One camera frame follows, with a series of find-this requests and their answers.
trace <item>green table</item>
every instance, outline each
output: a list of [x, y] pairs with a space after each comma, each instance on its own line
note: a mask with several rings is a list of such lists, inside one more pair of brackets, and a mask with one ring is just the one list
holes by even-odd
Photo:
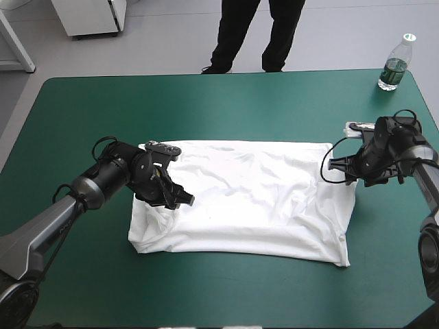
[[[56, 78], [45, 83], [0, 175], [0, 234], [50, 203], [92, 164], [102, 136], [335, 142], [346, 121], [411, 108], [439, 148], [410, 74], [387, 93], [379, 70]], [[336, 156], [351, 154], [346, 141]], [[352, 266], [225, 253], [137, 254], [127, 240], [126, 188], [75, 224], [31, 325], [271, 327], [402, 326], [430, 304], [417, 254], [429, 213], [413, 179], [357, 188], [347, 233]]]

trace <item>white fabric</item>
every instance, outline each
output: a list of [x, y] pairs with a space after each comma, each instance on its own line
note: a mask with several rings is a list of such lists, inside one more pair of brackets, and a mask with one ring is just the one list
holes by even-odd
[[[195, 202], [172, 211], [134, 198], [128, 239], [137, 252], [245, 252], [349, 266], [345, 233], [355, 184], [320, 177], [331, 144], [166, 143], [182, 149], [168, 171]], [[324, 174], [344, 179], [339, 171]]]

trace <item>person's leg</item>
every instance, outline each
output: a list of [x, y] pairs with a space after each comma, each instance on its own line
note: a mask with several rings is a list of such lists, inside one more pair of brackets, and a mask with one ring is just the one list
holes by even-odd
[[305, 0], [270, 0], [273, 27], [270, 43], [262, 55], [262, 68], [279, 72], [285, 65]]
[[212, 73], [225, 73], [231, 69], [259, 2], [260, 0], [222, 0], [218, 45], [211, 58]]

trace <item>white cabinet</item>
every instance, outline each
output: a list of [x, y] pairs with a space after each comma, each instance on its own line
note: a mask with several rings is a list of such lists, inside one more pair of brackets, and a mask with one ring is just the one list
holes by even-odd
[[126, 0], [52, 0], [52, 3], [69, 36], [123, 31]]

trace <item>bottle cap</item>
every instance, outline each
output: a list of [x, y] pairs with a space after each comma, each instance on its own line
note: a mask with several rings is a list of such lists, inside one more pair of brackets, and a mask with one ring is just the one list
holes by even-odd
[[411, 34], [411, 33], [404, 34], [403, 45], [408, 46], [408, 45], [411, 45], [415, 41], [416, 41], [416, 36], [414, 34]]

